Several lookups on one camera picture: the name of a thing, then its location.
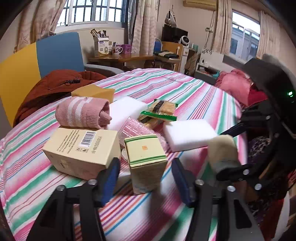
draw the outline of green packaging strip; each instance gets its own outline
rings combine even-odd
[[[142,111],[141,115],[146,115],[146,116],[150,116],[152,118],[156,118],[156,119],[160,119],[160,120],[164,120],[164,121],[176,121],[177,117],[173,116],[173,115],[159,115],[159,114],[155,114],[152,112],[148,112],[148,111]]]

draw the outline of chair armrest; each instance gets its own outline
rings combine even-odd
[[[84,69],[87,71],[100,73],[106,77],[124,73],[124,71],[121,69],[96,64],[84,64]]]

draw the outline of air conditioner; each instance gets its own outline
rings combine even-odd
[[[208,10],[217,9],[217,0],[184,0],[184,7],[197,7]]]

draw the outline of striped bedsheet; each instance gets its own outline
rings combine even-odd
[[[115,100],[130,96],[151,104],[162,99],[178,104],[178,120],[206,119],[221,133],[236,124],[241,115],[239,103],[226,92],[202,80],[164,69],[136,69],[96,83],[115,89]],[[74,187],[83,180],[57,171],[42,146],[59,127],[54,113],[57,101],[38,110],[0,141],[0,197],[5,216],[16,241],[25,240],[44,203],[59,184]],[[161,126],[156,132],[162,134]],[[246,162],[245,136],[235,137],[241,163]],[[205,161],[206,148],[166,152],[168,164],[161,185],[153,192],[132,195],[129,168],[121,160],[116,193],[99,209],[107,240],[184,240],[192,209],[180,199],[171,161],[179,157],[186,169],[198,178],[211,180]],[[78,205],[74,206],[75,235],[82,240]],[[217,221],[212,219],[209,240],[215,240]]]

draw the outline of rolled pink towel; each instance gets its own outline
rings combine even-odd
[[[58,105],[56,119],[61,126],[104,129],[112,117],[109,101],[92,97],[70,97]]]

